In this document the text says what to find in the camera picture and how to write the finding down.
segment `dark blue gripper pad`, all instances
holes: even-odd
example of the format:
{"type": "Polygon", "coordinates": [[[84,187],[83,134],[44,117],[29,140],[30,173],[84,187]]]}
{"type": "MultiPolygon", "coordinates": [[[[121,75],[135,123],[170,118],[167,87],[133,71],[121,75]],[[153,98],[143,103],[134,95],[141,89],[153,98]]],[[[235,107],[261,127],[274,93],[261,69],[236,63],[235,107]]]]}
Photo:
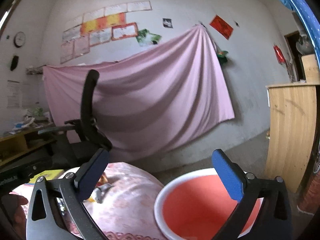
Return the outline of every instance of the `dark blue gripper pad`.
{"type": "Polygon", "coordinates": [[[244,195],[244,185],[236,172],[232,169],[231,161],[229,162],[220,153],[222,150],[215,150],[212,153],[212,165],[218,173],[224,187],[229,193],[229,196],[240,202],[244,195]]]}

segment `white bowl rim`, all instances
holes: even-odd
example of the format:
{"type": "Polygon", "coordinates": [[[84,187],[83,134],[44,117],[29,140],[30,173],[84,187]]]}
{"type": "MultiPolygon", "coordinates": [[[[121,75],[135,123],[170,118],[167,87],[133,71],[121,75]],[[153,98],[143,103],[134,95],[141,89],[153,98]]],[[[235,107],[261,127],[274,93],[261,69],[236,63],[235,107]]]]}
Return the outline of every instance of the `white bowl rim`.
{"type": "MultiPolygon", "coordinates": [[[[178,185],[194,179],[198,177],[203,177],[203,176],[209,176],[209,175],[218,175],[216,170],[214,168],[208,168],[208,169],[201,169],[197,171],[192,171],[189,173],[186,173],[184,175],[181,175],[180,177],[175,178],[171,182],[169,182],[164,188],[159,192],[155,205],[154,205],[154,216],[156,219],[156,223],[161,230],[161,232],[164,234],[165,237],[167,237],[169,240],[185,240],[184,238],[178,236],[175,234],[168,226],[167,223],[164,220],[163,214],[162,214],[162,207],[164,204],[164,200],[166,199],[167,195],[172,192],[178,185]]],[[[262,204],[263,198],[260,199],[260,207],[262,204]]],[[[247,234],[251,228],[252,225],[247,228],[246,231],[244,231],[242,234],[240,234],[238,237],[241,237],[245,234],[247,234]]]]}

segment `wooden desk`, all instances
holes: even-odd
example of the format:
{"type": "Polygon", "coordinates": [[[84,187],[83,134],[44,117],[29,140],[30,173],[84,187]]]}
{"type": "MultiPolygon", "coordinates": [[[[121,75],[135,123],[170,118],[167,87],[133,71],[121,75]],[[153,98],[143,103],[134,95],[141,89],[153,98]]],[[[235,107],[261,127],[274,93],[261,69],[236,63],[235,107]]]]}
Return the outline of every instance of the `wooden desk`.
{"type": "Polygon", "coordinates": [[[265,175],[283,177],[296,192],[305,173],[316,131],[315,85],[270,86],[270,142],[265,175]]]}
{"type": "Polygon", "coordinates": [[[0,138],[0,166],[55,141],[48,134],[38,135],[39,130],[43,128],[24,130],[0,138]]]}

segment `pink bedsheet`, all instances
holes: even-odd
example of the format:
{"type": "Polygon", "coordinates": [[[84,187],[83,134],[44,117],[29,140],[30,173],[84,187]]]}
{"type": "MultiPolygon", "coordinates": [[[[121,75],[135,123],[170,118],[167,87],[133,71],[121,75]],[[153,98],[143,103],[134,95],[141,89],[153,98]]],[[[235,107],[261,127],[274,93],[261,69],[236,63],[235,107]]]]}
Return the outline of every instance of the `pink bedsheet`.
{"type": "Polygon", "coordinates": [[[56,125],[79,118],[90,69],[100,73],[93,111],[114,146],[113,162],[172,150],[234,118],[215,49],[201,25],[119,62],[45,67],[45,92],[56,125]]]}

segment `green picture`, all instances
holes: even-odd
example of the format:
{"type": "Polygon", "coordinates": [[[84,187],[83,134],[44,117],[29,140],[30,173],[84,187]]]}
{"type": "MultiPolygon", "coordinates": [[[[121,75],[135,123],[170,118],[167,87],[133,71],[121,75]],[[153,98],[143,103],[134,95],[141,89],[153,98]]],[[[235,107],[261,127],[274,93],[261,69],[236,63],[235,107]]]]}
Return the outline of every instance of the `green picture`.
{"type": "Polygon", "coordinates": [[[161,36],[150,33],[150,31],[147,29],[143,29],[138,31],[138,36],[136,38],[141,47],[146,47],[149,45],[157,45],[161,39],[161,36]]]}

